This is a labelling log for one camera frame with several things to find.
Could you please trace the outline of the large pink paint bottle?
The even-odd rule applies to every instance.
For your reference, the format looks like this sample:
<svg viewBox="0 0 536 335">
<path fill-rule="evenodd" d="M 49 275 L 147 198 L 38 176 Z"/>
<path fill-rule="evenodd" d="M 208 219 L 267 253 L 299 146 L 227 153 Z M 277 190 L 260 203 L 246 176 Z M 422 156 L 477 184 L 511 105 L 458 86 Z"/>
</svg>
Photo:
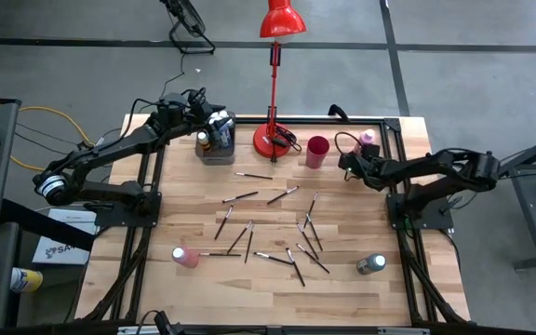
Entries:
<svg viewBox="0 0 536 335">
<path fill-rule="evenodd" d="M 358 143 L 355 145 L 354 152 L 361 154 L 362 150 L 368 145 L 371 145 L 375 139 L 375 131 L 373 129 L 367 129 L 363 131 L 358 137 Z"/>
</svg>

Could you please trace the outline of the large blue paint bottle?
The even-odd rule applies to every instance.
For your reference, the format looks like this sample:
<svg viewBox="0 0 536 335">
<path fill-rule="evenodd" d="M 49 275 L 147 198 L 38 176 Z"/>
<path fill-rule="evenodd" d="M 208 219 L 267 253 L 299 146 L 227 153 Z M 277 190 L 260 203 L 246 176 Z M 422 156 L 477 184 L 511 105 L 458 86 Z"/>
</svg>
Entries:
<svg viewBox="0 0 536 335">
<path fill-rule="evenodd" d="M 231 129 L 234 125 L 232 120 L 228 120 L 219 127 L 221 148 L 227 149 L 232 144 Z"/>
</svg>

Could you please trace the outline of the large grey paint bottle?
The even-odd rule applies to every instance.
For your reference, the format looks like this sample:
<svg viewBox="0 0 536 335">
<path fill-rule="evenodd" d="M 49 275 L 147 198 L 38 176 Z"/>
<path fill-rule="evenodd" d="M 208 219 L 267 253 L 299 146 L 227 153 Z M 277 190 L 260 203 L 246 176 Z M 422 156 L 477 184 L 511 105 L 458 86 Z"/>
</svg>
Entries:
<svg viewBox="0 0 536 335">
<path fill-rule="evenodd" d="M 370 275 L 383 270 L 386 266 L 386 258 L 380 253 L 373 253 L 356 264 L 356 270 L 361 275 Z"/>
</svg>

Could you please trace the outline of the large coral red paint bottle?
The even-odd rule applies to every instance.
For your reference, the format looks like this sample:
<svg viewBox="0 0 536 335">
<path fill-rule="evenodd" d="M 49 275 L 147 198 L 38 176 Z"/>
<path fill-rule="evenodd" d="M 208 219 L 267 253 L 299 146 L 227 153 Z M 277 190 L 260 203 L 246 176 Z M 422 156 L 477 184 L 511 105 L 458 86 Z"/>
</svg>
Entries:
<svg viewBox="0 0 536 335">
<path fill-rule="evenodd" d="M 183 246 L 172 249 L 171 257 L 174 262 L 186 268 L 195 268 L 199 263 L 199 254 Z"/>
</svg>

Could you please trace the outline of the dark red plastic cup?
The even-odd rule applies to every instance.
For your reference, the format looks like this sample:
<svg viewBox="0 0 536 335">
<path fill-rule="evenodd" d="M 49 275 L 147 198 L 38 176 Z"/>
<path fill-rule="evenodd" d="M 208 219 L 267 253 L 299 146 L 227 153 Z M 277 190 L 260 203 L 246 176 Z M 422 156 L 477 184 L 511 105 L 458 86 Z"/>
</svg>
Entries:
<svg viewBox="0 0 536 335">
<path fill-rule="evenodd" d="M 328 140 L 322 136 L 313 136 L 307 142 L 305 165 L 313 169 L 320 168 L 328 152 Z"/>
</svg>

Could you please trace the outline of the grey translucent plastic bin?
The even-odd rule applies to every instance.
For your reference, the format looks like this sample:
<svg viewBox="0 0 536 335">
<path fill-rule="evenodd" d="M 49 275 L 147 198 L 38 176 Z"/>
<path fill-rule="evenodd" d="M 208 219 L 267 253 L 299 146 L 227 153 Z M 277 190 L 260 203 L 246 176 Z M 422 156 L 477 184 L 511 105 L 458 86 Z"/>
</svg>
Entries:
<svg viewBox="0 0 536 335">
<path fill-rule="evenodd" d="M 232 144 L 229 148 L 221 148 L 221 140 L 219 135 L 219 127 L 227 122 L 232 120 L 234 125 L 231 129 Z M 197 143 L 197 133 L 200 131 L 206 131 L 210 137 L 210 142 L 212 144 L 212 149 L 208 152 L 203 152 Z M 213 113 L 206 126 L 198 130 L 196 133 L 196 146 L 195 154 L 197 157 L 205 164 L 209 166 L 226 166 L 232 165 L 235 161 L 235 114 L 232 112 L 227 112 L 225 110 L 220 111 L 219 113 Z"/>
</svg>

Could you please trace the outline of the black clamp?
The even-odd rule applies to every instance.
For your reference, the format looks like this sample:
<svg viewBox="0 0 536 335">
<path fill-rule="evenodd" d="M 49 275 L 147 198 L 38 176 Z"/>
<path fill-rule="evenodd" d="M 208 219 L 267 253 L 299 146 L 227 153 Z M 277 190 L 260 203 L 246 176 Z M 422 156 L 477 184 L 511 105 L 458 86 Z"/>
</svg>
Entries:
<svg viewBox="0 0 536 335">
<path fill-rule="evenodd" d="M 328 116 L 340 119 L 342 122 L 349 123 L 350 119 L 347 113 L 337 104 L 331 104 L 328 108 Z"/>
</svg>

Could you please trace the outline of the black floor fan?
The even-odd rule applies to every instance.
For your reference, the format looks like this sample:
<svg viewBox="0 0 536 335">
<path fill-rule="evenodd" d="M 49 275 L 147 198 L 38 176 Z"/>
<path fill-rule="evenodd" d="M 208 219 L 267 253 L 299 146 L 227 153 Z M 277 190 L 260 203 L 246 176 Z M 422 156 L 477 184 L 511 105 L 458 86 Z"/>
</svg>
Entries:
<svg viewBox="0 0 536 335">
<path fill-rule="evenodd" d="M 173 46 L 178 49 L 182 55 L 213 55 L 216 47 L 205 35 L 206 25 L 190 0 L 158 0 L 166 9 L 169 16 L 177 20 L 172 24 L 168 37 Z M 177 30 L 182 26 L 192 37 L 203 38 L 209 45 L 207 50 L 189 51 L 182 42 L 176 39 Z"/>
</svg>

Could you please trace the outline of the red desk lamp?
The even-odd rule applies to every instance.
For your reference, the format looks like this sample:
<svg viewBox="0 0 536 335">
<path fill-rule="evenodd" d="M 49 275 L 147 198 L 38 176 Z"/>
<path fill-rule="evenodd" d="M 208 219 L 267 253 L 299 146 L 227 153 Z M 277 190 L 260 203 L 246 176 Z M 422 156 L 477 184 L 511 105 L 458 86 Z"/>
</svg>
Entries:
<svg viewBox="0 0 536 335">
<path fill-rule="evenodd" d="M 291 0 L 268 0 L 268 12 L 264 16 L 260 38 L 271 38 L 270 66 L 271 66 L 271 99 L 268 107 L 266 122 L 257 127 L 253 135 L 254 149 L 258 154 L 269 158 L 272 164 L 288 152 L 289 145 L 284 147 L 278 144 L 283 140 L 276 132 L 276 96 L 277 72 L 281 62 L 281 45 L 294 34 L 306 32 L 306 25 L 302 16 L 292 6 Z"/>
</svg>

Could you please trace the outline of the black metal beam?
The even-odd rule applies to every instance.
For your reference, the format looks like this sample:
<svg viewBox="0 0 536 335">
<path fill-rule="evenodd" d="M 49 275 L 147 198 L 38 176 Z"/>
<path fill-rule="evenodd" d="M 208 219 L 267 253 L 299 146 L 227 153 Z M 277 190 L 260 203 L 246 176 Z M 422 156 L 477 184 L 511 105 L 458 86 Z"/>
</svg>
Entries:
<svg viewBox="0 0 536 335">
<path fill-rule="evenodd" d="M 95 235 L 84 232 L 65 222 L 57 221 L 8 199 L 0 208 L 1 222 L 15 222 L 23 230 L 47 237 L 53 241 L 90 251 Z"/>
</svg>

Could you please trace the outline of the white cardboard box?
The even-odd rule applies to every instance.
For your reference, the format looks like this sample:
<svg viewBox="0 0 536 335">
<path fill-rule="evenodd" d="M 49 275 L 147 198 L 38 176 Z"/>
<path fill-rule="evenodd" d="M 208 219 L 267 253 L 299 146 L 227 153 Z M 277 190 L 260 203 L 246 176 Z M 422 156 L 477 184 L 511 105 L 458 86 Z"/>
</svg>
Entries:
<svg viewBox="0 0 536 335">
<path fill-rule="evenodd" d="M 94 235 L 99 228 L 95 225 L 96 214 L 91 211 L 53 208 L 48 217 L 62 221 L 81 231 Z M 39 264 L 84 265 L 90 252 L 75 248 L 50 238 L 41 236 L 36 246 L 32 262 Z"/>
</svg>

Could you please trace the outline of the yellow white spray can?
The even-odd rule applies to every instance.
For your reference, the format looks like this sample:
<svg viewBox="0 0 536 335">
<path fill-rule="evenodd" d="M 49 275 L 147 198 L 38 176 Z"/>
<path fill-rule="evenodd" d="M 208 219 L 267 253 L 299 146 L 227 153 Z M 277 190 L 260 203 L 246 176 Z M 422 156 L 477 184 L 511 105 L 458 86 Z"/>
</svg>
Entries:
<svg viewBox="0 0 536 335">
<path fill-rule="evenodd" d="M 39 271 L 13 267 L 9 289 L 15 293 L 34 292 L 43 283 L 43 275 Z"/>
</svg>

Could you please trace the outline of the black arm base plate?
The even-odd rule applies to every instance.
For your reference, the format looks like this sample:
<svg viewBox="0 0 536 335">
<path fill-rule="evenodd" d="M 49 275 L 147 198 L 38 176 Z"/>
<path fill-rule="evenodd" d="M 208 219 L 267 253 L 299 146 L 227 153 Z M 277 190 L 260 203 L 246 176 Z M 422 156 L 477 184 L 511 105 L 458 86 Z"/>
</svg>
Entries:
<svg viewBox="0 0 536 335">
<path fill-rule="evenodd" d="M 153 228 L 158 223 L 161 204 L 162 194 L 152 192 L 134 205 L 111 202 L 95 206 L 95 224 L 99 227 Z"/>
<path fill-rule="evenodd" d="M 396 230 L 445 230 L 453 227 L 447 198 L 438 198 L 424 207 L 405 204 L 404 194 L 388 194 L 386 206 L 390 225 Z"/>
</svg>

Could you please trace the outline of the silver metal bracket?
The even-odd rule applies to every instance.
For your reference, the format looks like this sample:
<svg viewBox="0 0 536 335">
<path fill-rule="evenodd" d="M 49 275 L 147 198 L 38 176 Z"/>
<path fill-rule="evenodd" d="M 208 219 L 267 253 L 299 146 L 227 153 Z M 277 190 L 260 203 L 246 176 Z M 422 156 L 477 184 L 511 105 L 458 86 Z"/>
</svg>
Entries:
<svg viewBox="0 0 536 335">
<path fill-rule="evenodd" d="M 159 335 L 156 326 L 145 325 L 141 328 L 139 326 L 120 327 L 116 335 Z"/>
<path fill-rule="evenodd" d="M 381 327 L 377 329 L 378 335 L 431 335 L 427 328 L 396 328 Z"/>
</svg>

